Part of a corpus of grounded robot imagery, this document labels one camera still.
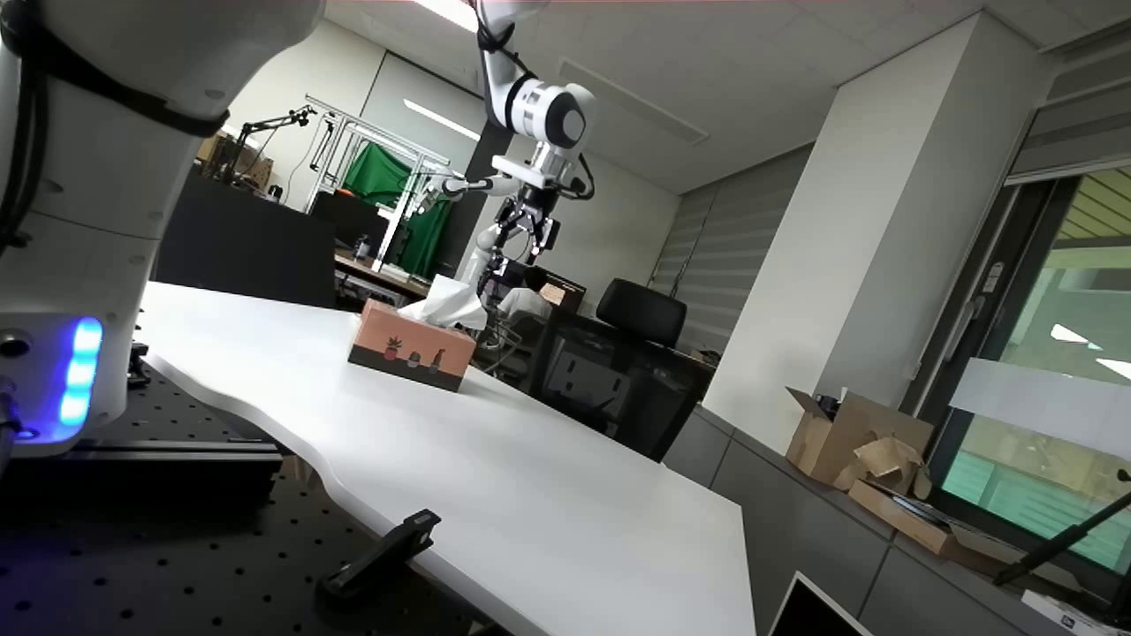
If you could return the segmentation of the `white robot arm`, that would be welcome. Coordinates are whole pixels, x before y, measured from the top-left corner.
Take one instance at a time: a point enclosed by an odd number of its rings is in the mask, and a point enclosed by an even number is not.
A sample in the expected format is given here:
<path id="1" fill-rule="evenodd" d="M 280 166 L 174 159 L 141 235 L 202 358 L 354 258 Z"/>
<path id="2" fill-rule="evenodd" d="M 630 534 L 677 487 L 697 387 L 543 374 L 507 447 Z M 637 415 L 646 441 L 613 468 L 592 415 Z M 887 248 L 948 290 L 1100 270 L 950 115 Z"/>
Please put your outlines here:
<path id="1" fill-rule="evenodd" d="M 485 71 L 487 118 L 532 145 L 526 159 L 494 156 L 487 177 L 447 181 L 447 196 L 494 196 L 499 214 L 478 236 L 474 262 L 499 270 L 517 235 L 529 236 L 526 258 L 557 242 L 557 202 L 590 202 L 597 177 L 583 156 L 590 138 L 592 91 L 565 83 L 537 79 L 512 49 L 512 34 L 526 13 L 547 0 L 458 0 L 474 23 L 474 44 Z"/>

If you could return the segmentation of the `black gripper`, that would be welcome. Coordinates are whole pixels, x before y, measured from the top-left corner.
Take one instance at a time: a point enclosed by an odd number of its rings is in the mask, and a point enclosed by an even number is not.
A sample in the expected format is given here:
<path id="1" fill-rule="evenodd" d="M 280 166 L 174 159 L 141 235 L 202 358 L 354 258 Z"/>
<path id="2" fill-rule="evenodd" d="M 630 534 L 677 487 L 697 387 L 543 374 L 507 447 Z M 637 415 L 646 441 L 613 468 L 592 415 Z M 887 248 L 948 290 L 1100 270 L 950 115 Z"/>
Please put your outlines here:
<path id="1" fill-rule="evenodd" d="M 537 262 L 556 248 L 563 222 L 556 218 L 557 189 L 519 189 L 507 196 L 494 215 L 499 236 L 492 242 L 500 252 L 512 236 L 526 236 L 526 262 Z"/>

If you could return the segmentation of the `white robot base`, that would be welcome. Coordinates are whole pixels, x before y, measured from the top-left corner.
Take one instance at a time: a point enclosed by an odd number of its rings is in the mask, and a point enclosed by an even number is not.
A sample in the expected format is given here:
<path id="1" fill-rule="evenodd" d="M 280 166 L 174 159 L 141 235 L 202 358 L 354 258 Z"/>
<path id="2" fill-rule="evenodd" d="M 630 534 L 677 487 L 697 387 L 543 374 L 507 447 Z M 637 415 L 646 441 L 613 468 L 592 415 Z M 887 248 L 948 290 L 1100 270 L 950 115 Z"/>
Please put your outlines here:
<path id="1" fill-rule="evenodd" d="M 2 0 L 0 458 L 126 405 L 137 303 L 195 153 L 324 0 Z"/>

